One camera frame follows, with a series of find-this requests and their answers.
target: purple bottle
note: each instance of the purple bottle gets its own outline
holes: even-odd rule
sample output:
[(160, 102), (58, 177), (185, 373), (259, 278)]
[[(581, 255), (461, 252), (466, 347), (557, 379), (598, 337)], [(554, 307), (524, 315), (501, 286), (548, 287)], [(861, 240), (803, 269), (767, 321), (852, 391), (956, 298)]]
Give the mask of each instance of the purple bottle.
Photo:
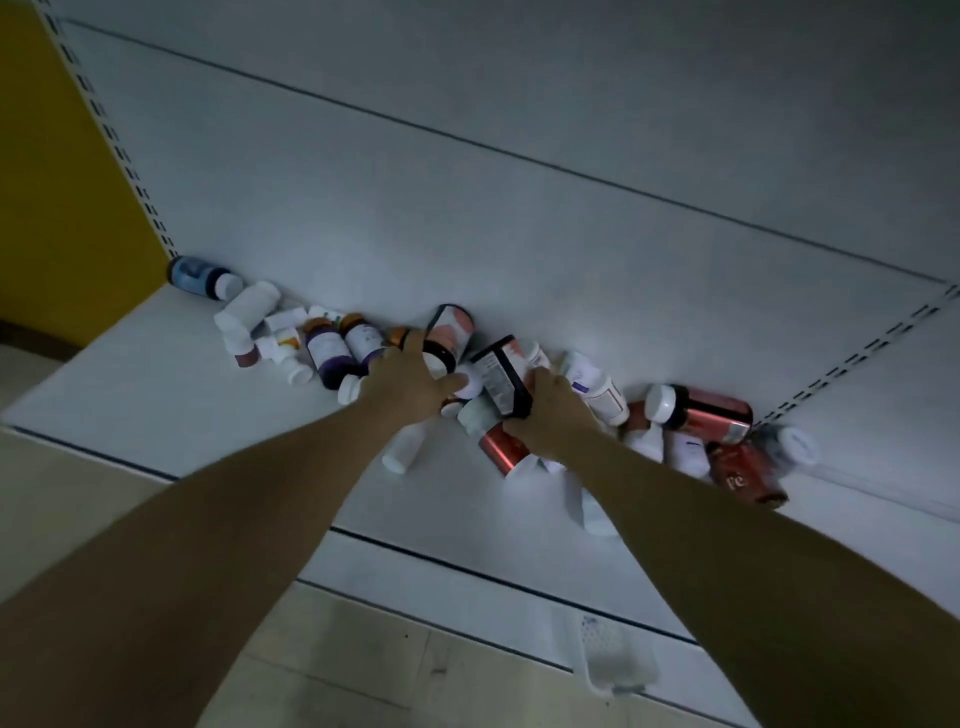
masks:
[(306, 350), (327, 389), (336, 391), (347, 375), (362, 376), (363, 367), (357, 364), (347, 342), (329, 319), (310, 319), (303, 325)]

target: blue bottle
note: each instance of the blue bottle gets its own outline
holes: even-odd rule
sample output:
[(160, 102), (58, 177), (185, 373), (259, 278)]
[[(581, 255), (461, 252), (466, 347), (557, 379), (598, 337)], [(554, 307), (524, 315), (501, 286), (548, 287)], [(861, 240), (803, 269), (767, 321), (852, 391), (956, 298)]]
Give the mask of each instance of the blue bottle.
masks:
[(243, 290), (243, 279), (198, 257), (178, 255), (167, 266), (167, 280), (181, 291), (214, 301), (230, 301)]

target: medicine bottle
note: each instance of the medicine bottle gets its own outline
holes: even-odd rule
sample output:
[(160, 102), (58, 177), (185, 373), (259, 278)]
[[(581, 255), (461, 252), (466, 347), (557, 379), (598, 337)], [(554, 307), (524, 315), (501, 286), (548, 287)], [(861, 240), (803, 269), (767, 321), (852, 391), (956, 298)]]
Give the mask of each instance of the medicine bottle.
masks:
[(607, 425), (623, 425), (630, 417), (627, 400), (606, 372), (580, 352), (564, 356), (560, 373), (573, 390), (587, 403), (597, 419)]
[(403, 349), (407, 340), (407, 334), (413, 329), (410, 327), (393, 327), (387, 331), (387, 346)]
[(780, 508), (788, 497), (774, 475), (770, 461), (753, 443), (707, 447), (710, 476), (720, 488), (740, 500)]
[(243, 290), (243, 280), (223, 266), (191, 255), (178, 255), (167, 265), (167, 280), (181, 291), (214, 301), (231, 301)]
[(481, 395), (469, 401), (460, 410), (457, 421), (508, 480), (529, 473), (537, 466), (539, 458), (503, 429), (497, 409), (487, 397)]
[(303, 335), (306, 338), (306, 350), (317, 367), (320, 381), (327, 389), (340, 389), (347, 375), (364, 374), (363, 367), (353, 358), (344, 337), (329, 319), (310, 319), (303, 325)]
[(371, 361), (387, 350), (383, 334), (359, 313), (349, 313), (340, 320), (340, 335), (364, 372), (370, 368)]
[(504, 336), (470, 360), (503, 417), (527, 417), (533, 407), (533, 368), (513, 335)]
[(224, 336), (224, 346), (240, 369), (248, 369), (260, 360), (260, 350), (250, 336)]
[(747, 402), (679, 384), (655, 384), (645, 412), (666, 430), (679, 430), (705, 443), (736, 445), (750, 432), (754, 410)]
[(423, 341), (423, 358), (431, 372), (446, 368), (453, 374), (473, 335), (473, 318), (459, 305), (444, 303), (430, 319)]
[(279, 289), (272, 283), (261, 280), (244, 288), (223, 310), (214, 314), (213, 323), (227, 336), (249, 336), (276, 308), (279, 300)]
[(798, 427), (767, 425), (751, 435), (750, 440), (770, 460), (777, 477), (793, 473), (797, 468), (812, 468), (820, 462), (820, 447)]
[(627, 405), (630, 416), (623, 425), (623, 444), (655, 462), (663, 462), (663, 430), (654, 425), (643, 411), (642, 401)]

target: forearm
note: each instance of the forearm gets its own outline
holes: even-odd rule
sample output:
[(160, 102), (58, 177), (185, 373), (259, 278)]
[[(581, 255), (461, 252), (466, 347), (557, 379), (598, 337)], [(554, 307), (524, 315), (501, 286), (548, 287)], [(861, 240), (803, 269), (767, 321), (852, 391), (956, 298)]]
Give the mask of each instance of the forearm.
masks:
[(564, 451), (765, 726), (925, 724), (957, 710), (957, 622), (890, 574), (603, 434)]
[(192, 724), (392, 436), (382, 415), (361, 400), (187, 476), (0, 607), (0, 723)]

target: floor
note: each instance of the floor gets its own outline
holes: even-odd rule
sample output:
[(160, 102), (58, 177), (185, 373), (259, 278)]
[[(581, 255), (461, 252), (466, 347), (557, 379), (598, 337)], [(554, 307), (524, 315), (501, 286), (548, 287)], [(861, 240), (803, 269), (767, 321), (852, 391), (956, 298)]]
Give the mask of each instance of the floor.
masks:
[[(0, 346), (0, 409), (57, 362)], [(0, 432), (0, 599), (163, 486)], [(237, 658), (203, 728), (717, 723), (635, 697), (604, 700), (515, 655), (294, 584)]]

